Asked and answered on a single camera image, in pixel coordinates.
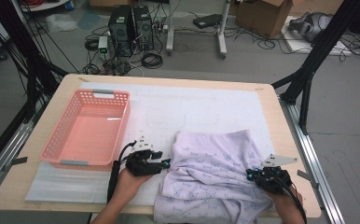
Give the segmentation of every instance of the fabric fold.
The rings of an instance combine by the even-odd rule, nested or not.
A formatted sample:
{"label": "fabric fold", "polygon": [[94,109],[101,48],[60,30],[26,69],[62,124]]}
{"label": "fabric fold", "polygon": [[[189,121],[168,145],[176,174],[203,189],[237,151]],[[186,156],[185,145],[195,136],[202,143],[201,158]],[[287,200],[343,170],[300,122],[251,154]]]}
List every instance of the fabric fold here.
{"label": "fabric fold", "polygon": [[250,131],[179,132],[173,158],[155,201],[158,222],[252,222],[272,206],[270,198],[246,177],[261,168]]}

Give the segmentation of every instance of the box flap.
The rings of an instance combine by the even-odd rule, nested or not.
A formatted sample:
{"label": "box flap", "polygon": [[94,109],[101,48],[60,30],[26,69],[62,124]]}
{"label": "box flap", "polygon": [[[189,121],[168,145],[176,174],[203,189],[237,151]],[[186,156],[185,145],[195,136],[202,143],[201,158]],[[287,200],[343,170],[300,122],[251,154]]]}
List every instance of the box flap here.
{"label": "box flap", "polygon": [[[276,7],[279,7],[284,0],[263,0],[266,3],[269,3],[271,5],[274,5]],[[291,0],[293,2],[293,6],[298,5],[301,2],[304,2],[305,0]]]}

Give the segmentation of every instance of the human arm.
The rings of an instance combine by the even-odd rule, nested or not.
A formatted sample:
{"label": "human arm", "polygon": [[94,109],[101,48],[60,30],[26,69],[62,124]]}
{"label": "human arm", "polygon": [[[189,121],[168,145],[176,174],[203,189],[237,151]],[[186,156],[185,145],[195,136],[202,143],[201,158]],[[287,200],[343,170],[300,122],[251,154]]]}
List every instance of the human arm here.
{"label": "human arm", "polygon": [[[290,187],[293,194],[299,199],[302,204],[302,195],[293,187]],[[297,208],[296,202],[286,194],[274,194],[267,192],[273,200],[276,207],[276,212],[285,224],[304,224],[304,219]]]}
{"label": "human arm", "polygon": [[140,186],[152,175],[134,176],[128,168],[124,168],[118,177],[113,197],[102,212],[91,222],[91,224],[113,224],[121,210],[136,195]]}

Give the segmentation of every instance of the white fabric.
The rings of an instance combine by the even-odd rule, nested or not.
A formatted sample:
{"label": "white fabric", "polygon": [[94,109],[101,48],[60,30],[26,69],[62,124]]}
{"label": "white fabric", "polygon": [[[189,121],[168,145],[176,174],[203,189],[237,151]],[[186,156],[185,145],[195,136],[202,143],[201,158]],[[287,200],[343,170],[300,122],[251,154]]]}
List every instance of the white fabric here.
{"label": "white fabric", "polygon": [[270,198],[246,178],[246,169],[264,159],[249,131],[180,132],[173,159],[155,202],[159,222],[252,222],[272,206]]}

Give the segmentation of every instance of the gray floor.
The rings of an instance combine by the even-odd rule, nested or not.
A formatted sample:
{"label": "gray floor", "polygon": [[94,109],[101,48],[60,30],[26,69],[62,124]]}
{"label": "gray floor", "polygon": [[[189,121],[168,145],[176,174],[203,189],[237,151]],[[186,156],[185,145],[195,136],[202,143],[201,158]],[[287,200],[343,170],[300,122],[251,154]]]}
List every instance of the gray floor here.
{"label": "gray floor", "polygon": [[[106,25],[107,17],[100,18],[85,9],[69,14],[82,28],[52,36],[76,68],[81,69],[86,63],[85,36]],[[232,21],[233,18],[229,18],[228,26],[234,26]],[[180,22],[192,26],[190,19],[188,23]],[[45,39],[51,60],[65,70],[74,71],[47,37]],[[226,40],[228,56],[222,60],[217,53],[215,36],[178,33],[173,55],[169,57],[163,51],[163,66],[156,70],[142,68],[144,76],[273,83],[297,71],[307,57],[283,54],[278,46],[262,49],[250,35]],[[137,69],[129,73],[131,77],[141,75]],[[12,61],[0,61],[0,134],[24,102]],[[360,57],[351,56],[341,62],[338,56],[330,56],[322,64],[312,84],[308,131],[345,222],[360,223]],[[0,223],[86,223],[87,219],[88,214],[0,211]],[[310,223],[328,221],[321,216]]]}

